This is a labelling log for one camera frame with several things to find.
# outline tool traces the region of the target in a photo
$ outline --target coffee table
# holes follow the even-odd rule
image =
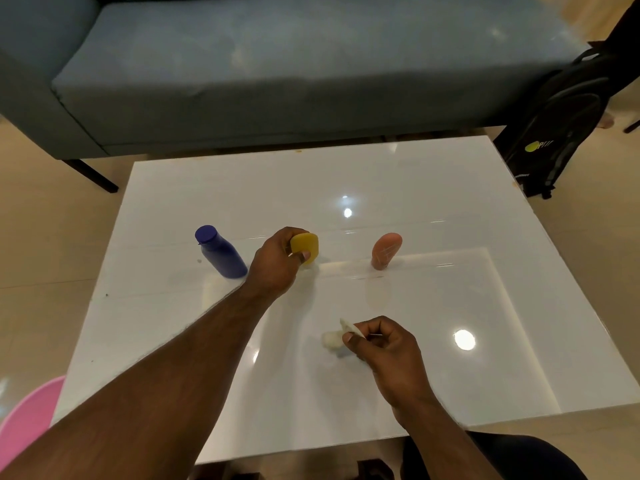
[[[367,366],[322,348],[341,317],[384,314],[412,331],[467,426],[640,401],[479,136],[136,163],[56,419],[238,285],[200,254],[204,224],[247,263],[285,225],[318,234],[320,256],[262,318],[199,463],[405,434]],[[371,248],[387,232],[404,244],[375,271]]]

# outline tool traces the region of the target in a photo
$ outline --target bottle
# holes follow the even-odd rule
[[[215,227],[202,226],[196,231],[196,240],[202,254],[225,278],[242,278],[247,268],[242,258]]]

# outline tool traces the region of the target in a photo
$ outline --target bottle cap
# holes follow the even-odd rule
[[[206,244],[213,241],[218,236],[218,231],[213,226],[198,227],[196,231],[196,241],[198,244]]]

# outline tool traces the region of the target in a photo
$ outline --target sofa armrest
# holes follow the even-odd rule
[[[96,0],[0,0],[0,114],[55,158],[106,156],[51,89],[99,12]]]

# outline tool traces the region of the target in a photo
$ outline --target dark pants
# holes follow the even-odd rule
[[[468,435],[503,480],[586,480],[571,458],[555,446],[533,436]],[[403,451],[403,480],[428,480],[420,452],[411,438]]]

